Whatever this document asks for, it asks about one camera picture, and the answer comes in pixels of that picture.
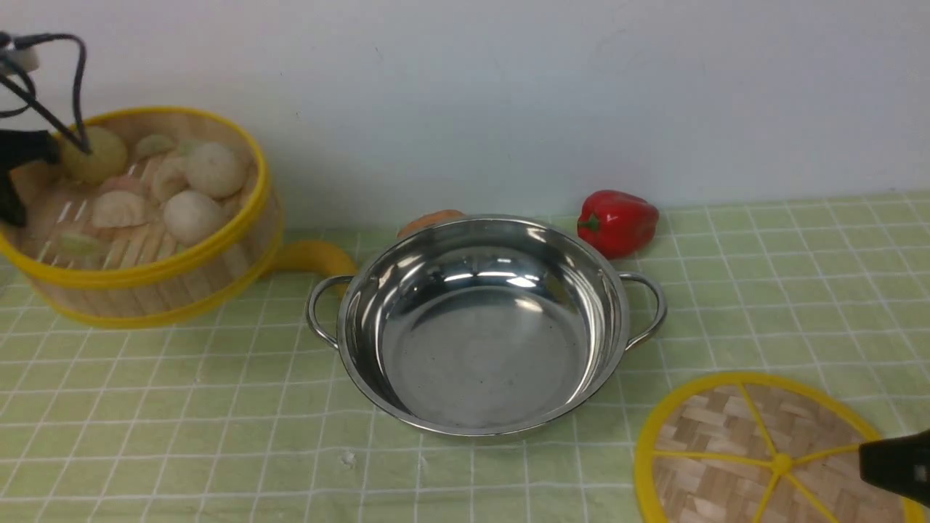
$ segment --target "pot handle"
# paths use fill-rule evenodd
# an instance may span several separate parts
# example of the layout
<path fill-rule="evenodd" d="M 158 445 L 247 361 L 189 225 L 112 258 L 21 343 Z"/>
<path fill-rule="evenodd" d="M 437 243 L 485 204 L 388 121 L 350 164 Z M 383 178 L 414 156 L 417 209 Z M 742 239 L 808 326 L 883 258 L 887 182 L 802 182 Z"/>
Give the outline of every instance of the pot handle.
<path fill-rule="evenodd" d="M 647 275 L 641 275 L 640 273 L 619 273 L 618 276 L 621 280 L 641 283 L 647 286 L 649 290 L 656 295 L 656 316 L 652 319 L 652 323 L 649 327 L 645 328 L 643 332 L 640 332 L 635 337 L 630 338 L 627 342 L 627 348 L 624 349 L 625 351 L 629 351 L 631 348 L 645 342 L 656 334 L 658 328 L 661 327 L 662 323 L 665 321 L 665 316 L 669 312 L 669 306 L 665 303 L 665 293 L 662 292 L 662 286 L 656 280 Z"/>
<path fill-rule="evenodd" d="M 336 339 L 336 336 L 326 332 L 326 329 L 323 328 L 323 324 L 320 323 L 320 318 L 316 315 L 316 303 L 320 301 L 320 297 L 323 296 L 323 293 L 326 292 L 328 288 L 334 285 L 347 284 L 352 281 L 353 277 L 354 276 L 331 276 L 316 284 L 316 287 L 314 287 L 313 291 L 310 293 L 310 298 L 307 298 L 307 323 L 310 324 L 310 328 L 313 329 L 313 332 L 316 332 L 317 336 L 326 340 L 334 349 L 339 349 L 339 340 Z"/>

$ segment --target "bamboo steamer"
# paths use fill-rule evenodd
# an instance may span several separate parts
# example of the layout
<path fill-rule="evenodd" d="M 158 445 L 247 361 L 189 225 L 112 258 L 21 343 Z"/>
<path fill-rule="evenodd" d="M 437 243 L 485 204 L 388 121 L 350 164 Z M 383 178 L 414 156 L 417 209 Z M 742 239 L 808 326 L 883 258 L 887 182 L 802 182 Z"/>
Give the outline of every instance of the bamboo steamer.
<path fill-rule="evenodd" d="M 208 239 L 181 248 L 166 232 L 160 211 L 138 227 L 96 229 L 90 224 L 96 188 L 66 180 L 61 165 L 36 161 L 15 169 L 11 178 L 27 208 L 28 225 L 4 224 L 0 253 L 59 313 L 96 327 L 151 328 L 200 315 L 272 270 L 354 274 L 352 259 L 335 246 L 312 241 L 283 246 L 284 215 L 264 155 L 235 123 L 195 109 L 147 107 L 103 114 L 86 124 L 108 128 L 130 149 L 151 134 L 179 143 L 221 142 L 248 165 L 242 191 L 249 193 L 220 202 L 234 216 Z M 149 185 L 169 155 L 132 163 L 125 174 Z M 93 266 L 69 259 L 54 247 L 63 231 L 97 237 L 108 251 Z"/>
<path fill-rule="evenodd" d="M 647 523 L 924 523 L 915 502 L 859 478 L 858 446 L 880 435 L 806 385 L 714 374 L 660 403 L 636 448 Z"/>

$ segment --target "green checkered tablecloth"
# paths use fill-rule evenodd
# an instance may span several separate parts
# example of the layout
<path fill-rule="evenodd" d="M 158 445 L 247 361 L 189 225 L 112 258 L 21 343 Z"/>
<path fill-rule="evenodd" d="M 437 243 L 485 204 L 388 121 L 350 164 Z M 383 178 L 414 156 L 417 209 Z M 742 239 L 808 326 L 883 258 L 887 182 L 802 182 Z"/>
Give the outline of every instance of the green checkered tablecloth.
<path fill-rule="evenodd" d="M 292 235 L 363 259 L 394 230 Z M 375 411 L 303 324 L 312 276 L 119 332 L 56 316 L 4 266 L 0 521 L 636 522 L 645 417 L 719 370 L 820 387 L 889 436 L 930 427 L 930 192 L 670 210 L 618 267 L 664 285 L 660 336 L 550 430 L 476 447 Z M 637 329 L 650 303 L 628 291 Z"/>

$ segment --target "woven bamboo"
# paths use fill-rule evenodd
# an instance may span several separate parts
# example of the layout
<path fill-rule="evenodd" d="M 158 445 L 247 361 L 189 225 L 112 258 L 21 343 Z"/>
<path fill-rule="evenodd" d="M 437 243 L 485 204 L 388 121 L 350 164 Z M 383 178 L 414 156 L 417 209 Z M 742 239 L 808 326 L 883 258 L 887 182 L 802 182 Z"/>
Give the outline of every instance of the woven bamboo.
<path fill-rule="evenodd" d="M 661 425 L 653 481 L 670 522 L 907 521 L 900 498 L 859 479 L 863 441 L 809 397 L 723 384 L 688 397 Z"/>

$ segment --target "white wall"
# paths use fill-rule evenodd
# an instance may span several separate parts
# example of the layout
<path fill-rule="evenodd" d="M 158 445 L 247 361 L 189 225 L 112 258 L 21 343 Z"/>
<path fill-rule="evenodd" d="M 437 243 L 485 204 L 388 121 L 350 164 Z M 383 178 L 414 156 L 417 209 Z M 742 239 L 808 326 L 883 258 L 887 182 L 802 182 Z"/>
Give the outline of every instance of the white wall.
<path fill-rule="evenodd" d="M 926 0 L 4 0 L 0 20 L 87 40 L 87 114 L 250 128 L 292 226 L 930 186 Z M 73 52 L 42 58 L 67 114 Z"/>

